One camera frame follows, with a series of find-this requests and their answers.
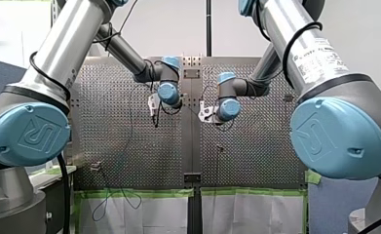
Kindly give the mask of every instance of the green tape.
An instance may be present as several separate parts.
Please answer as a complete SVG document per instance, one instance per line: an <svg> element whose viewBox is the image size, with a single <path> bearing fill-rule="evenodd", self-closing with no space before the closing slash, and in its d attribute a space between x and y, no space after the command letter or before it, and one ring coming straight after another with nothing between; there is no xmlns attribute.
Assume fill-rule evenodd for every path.
<svg viewBox="0 0 381 234"><path fill-rule="evenodd" d="M106 190L77 191L76 194L80 196L81 199L98 199L106 198L107 196L111 198L137 198L138 196L141 198L184 198L193 196L193 189L136 190L124 188L123 190L109 189L108 193Z"/></svg>
<svg viewBox="0 0 381 234"><path fill-rule="evenodd" d="M308 183L319 184L321 182L321 175L312 170L305 172L305 181Z"/></svg>
<svg viewBox="0 0 381 234"><path fill-rule="evenodd" d="M202 196L225 196L225 195L236 195L236 194L302 197L302 196L305 196L306 190L267 189L267 188L249 188L249 187L203 188L202 189Z"/></svg>
<svg viewBox="0 0 381 234"><path fill-rule="evenodd" d="M80 219L81 219L81 199L80 194L74 194L74 222L75 222L75 234L80 234Z"/></svg>

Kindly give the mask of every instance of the light blue end cap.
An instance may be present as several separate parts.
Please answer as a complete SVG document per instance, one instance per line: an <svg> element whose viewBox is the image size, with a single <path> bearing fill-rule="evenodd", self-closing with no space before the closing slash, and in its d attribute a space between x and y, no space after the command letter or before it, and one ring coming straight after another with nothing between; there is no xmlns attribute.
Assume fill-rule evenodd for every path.
<svg viewBox="0 0 381 234"><path fill-rule="evenodd" d="M170 82L162 83L157 93L159 94L160 100L168 105L174 105L180 99L177 86Z"/></svg>
<svg viewBox="0 0 381 234"><path fill-rule="evenodd" d="M220 104L219 119L223 121L230 121L236 118L241 112L241 104L238 100L227 98Z"/></svg>
<svg viewBox="0 0 381 234"><path fill-rule="evenodd" d="M180 69L181 62L177 57L163 57L162 61L170 66L175 67L177 70Z"/></svg>
<svg viewBox="0 0 381 234"><path fill-rule="evenodd" d="M218 75L217 82L218 84L221 84L227 80L235 79L236 75L233 72L221 72L220 75Z"/></svg>
<svg viewBox="0 0 381 234"><path fill-rule="evenodd" d="M69 140L66 116L47 103L26 103L0 115L0 163L13 167L44 164Z"/></svg>
<svg viewBox="0 0 381 234"><path fill-rule="evenodd" d="M381 174L381 129L353 104L311 98L293 112L290 127L297 156L322 176L367 179Z"/></svg>
<svg viewBox="0 0 381 234"><path fill-rule="evenodd" d="M129 2L129 0L112 0L112 2L116 7L122 7L126 5Z"/></svg>
<svg viewBox="0 0 381 234"><path fill-rule="evenodd" d="M239 13L244 17L249 17L254 1L255 0L239 0Z"/></svg>

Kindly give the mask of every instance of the universal robots arm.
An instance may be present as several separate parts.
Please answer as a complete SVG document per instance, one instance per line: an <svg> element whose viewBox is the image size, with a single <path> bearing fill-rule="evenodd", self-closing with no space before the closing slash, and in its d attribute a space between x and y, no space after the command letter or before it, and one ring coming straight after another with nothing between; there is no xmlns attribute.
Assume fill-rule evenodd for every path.
<svg viewBox="0 0 381 234"><path fill-rule="evenodd" d="M298 99L291 116L291 142L310 169L332 178L381 176L381 91L364 74L352 72L323 37L319 17L324 0L241 0L240 12L252 17L271 46L249 79L233 73L218 78L215 123L237 117L237 97L260 87L266 95L270 74L282 62Z"/></svg>
<svg viewBox="0 0 381 234"><path fill-rule="evenodd" d="M108 36L107 23L114 10L126 2L67 1L39 52L31 57L31 67L0 95L1 165L36 166L58 156L70 135L68 89L94 39ZM179 108L177 58L165 57L153 64L142 59L120 35L112 36L108 49L133 73L136 82L160 81L160 100Z"/></svg>

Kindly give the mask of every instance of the pegboard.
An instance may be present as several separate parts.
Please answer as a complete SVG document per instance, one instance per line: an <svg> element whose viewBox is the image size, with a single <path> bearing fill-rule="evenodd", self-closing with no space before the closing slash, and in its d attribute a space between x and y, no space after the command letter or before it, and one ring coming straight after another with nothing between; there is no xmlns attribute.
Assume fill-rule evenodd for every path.
<svg viewBox="0 0 381 234"><path fill-rule="evenodd" d="M283 75L272 81L268 97L238 97L242 113L223 133L198 120L202 91L207 105L214 105L218 74L247 78L258 58L197 58L194 64L186 59L182 73L192 69L200 77L182 74L184 105L177 115L162 113L157 129L148 87L137 85L114 58L86 59L71 100L76 189L182 188L186 173L201 173L201 186L304 188L306 168L289 139L295 100L286 97L294 92ZM102 170L96 172L91 167L98 162Z"/></svg>
<svg viewBox="0 0 381 234"><path fill-rule="evenodd" d="M180 114L161 114L156 129L149 87L135 83L121 63L87 58L72 94L76 189L183 186ZM98 162L97 172L92 165Z"/></svg>
<svg viewBox="0 0 381 234"><path fill-rule="evenodd" d="M214 105L217 100L217 77L221 72L248 78L257 63L257 58L203 58L206 104ZM304 186L306 168L295 156L289 137L294 91L283 74L275 77L270 87L267 97L238 97L242 112L227 132L212 124L201 126L202 186Z"/></svg>

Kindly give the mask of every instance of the white panel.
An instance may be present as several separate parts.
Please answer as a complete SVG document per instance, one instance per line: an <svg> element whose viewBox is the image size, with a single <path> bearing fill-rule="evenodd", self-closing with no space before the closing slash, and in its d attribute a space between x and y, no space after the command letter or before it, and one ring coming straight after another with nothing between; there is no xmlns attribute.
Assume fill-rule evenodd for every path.
<svg viewBox="0 0 381 234"><path fill-rule="evenodd" d="M0 60L27 67L50 26L50 2L0 1Z"/></svg>
<svg viewBox="0 0 381 234"><path fill-rule="evenodd" d="M212 55L215 57L261 57L269 42L252 18L239 14L238 0L212 0Z"/></svg>
<svg viewBox="0 0 381 234"><path fill-rule="evenodd" d="M326 0L320 21L348 67L381 89L381 0Z"/></svg>

